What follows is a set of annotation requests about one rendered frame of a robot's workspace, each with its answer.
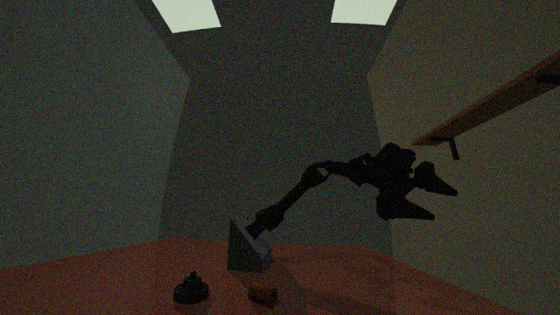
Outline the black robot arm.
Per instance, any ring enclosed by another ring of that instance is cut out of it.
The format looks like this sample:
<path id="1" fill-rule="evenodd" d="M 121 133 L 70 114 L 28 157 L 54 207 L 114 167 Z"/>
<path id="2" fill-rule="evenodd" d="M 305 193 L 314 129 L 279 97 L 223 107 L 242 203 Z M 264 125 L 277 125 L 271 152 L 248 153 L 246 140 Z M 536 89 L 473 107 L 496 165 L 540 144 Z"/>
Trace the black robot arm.
<path id="1" fill-rule="evenodd" d="M 375 157 L 371 157 L 367 153 L 351 159 L 348 163 L 327 160 L 324 163 L 312 164 L 302 174 L 301 181 L 283 199 L 275 205 L 258 211 L 255 215 L 256 220 L 250 226 L 247 225 L 245 229 L 255 240 L 265 229 L 270 231 L 277 228 L 279 223 L 284 220 L 284 213 L 308 189 L 326 182 L 332 174 L 346 176 L 358 187 L 366 183 L 375 186 L 375 177 L 379 170 L 384 167 L 389 168 L 388 172 L 384 172 L 384 177 L 387 177 L 391 182 L 394 179 L 400 179 L 406 172 L 413 172 L 410 167 L 416 161 L 415 155 L 416 153 L 413 150 L 401 149 L 395 143 L 387 143 Z M 367 163 L 366 165 L 363 164 L 363 160 Z M 323 167 L 328 172 L 325 177 L 317 169 Z"/>

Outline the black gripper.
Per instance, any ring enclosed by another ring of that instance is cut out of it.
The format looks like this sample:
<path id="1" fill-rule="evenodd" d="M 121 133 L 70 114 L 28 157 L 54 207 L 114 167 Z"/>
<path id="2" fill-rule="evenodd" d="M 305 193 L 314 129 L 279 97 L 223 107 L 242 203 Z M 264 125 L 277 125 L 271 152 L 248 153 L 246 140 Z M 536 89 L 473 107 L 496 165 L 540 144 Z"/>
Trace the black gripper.
<path id="1" fill-rule="evenodd" d="M 412 191 L 415 187 L 424 189 L 426 192 L 442 193 L 444 195 L 458 196 L 457 190 L 447 185 L 441 178 L 434 172 L 435 167 L 432 162 L 423 161 L 414 170 L 414 178 L 409 178 L 410 172 L 407 171 L 400 179 L 394 179 L 391 182 L 387 177 L 384 177 L 384 172 L 389 172 L 389 168 L 381 168 L 377 173 L 374 184 L 379 188 L 380 194 L 376 196 L 376 212 L 380 218 L 385 221 L 394 218 L 407 218 L 407 219 L 422 219 L 431 220 L 435 219 L 434 214 L 426 211 L 424 208 L 413 204 L 406 199 L 406 194 Z M 401 185 L 398 185 L 399 181 Z"/>

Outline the orange knob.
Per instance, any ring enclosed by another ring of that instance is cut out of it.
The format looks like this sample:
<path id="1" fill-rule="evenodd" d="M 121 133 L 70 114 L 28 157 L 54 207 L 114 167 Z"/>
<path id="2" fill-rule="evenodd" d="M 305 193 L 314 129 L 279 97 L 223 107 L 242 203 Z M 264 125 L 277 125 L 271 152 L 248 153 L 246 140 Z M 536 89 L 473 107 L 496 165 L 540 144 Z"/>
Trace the orange knob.
<path id="1" fill-rule="evenodd" d="M 277 302 L 277 289 L 259 283 L 252 283 L 248 290 L 248 299 L 272 307 Z"/>

